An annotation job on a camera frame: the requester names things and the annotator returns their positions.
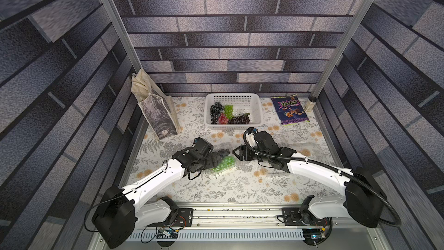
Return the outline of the small black grape bunch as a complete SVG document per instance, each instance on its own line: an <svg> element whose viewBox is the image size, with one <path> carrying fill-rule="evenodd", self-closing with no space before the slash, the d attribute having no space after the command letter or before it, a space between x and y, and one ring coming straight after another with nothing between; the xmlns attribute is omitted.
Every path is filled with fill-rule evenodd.
<svg viewBox="0 0 444 250"><path fill-rule="evenodd" d="M230 155L230 150L229 149L220 149L216 152L212 153L212 156L214 159L216 159L218 162L223 160L224 158L226 158L227 156Z"/></svg>

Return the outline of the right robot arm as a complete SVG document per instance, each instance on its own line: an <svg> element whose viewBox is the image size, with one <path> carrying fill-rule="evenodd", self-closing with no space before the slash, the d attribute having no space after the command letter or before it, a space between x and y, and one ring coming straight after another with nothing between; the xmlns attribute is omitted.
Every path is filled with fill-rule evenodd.
<svg viewBox="0 0 444 250"><path fill-rule="evenodd" d="M270 150L262 152L258 147L242 145L234 149L233 154L240 161L266 161L273 169L313 179L338 193L328 197L307 196L296 212L284 215L287 225L326 225L332 218L351 218L365 227L376 228L380 223L390 224L381 217L384 209L391 213L392 224L400 223L387 196L361 167L351 170L331 166L290 148L277 147L276 153L272 154Z"/></svg>

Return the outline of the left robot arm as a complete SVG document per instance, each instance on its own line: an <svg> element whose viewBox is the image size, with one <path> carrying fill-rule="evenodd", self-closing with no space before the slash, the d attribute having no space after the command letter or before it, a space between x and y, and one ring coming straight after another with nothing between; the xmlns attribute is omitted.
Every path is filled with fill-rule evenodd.
<svg viewBox="0 0 444 250"><path fill-rule="evenodd" d="M159 200L143 206L168 185L193 173L217 167L223 160L218 153L198 153L188 147L176 152L161 168L123 188L111 186L95 206L92 224L110 249L124 243L139 226L169 222L175 210L174 202Z"/></svg>

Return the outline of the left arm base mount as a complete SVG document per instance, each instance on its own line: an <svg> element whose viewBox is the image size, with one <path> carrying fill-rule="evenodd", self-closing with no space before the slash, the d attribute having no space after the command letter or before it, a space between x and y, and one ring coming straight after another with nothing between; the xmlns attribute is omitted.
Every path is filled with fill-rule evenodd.
<svg viewBox="0 0 444 250"><path fill-rule="evenodd" d="M170 212L163 224L175 228L191 227L193 214L193 208L178 208Z"/></svg>

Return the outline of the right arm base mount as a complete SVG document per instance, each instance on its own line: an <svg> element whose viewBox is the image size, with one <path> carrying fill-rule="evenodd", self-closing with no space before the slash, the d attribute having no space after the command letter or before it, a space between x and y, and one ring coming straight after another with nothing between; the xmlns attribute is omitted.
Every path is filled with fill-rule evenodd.
<svg viewBox="0 0 444 250"><path fill-rule="evenodd" d="M317 218L308 209L300 211L298 207L282 208L282 215L278 218L285 226L326 227L331 224L331 218Z"/></svg>

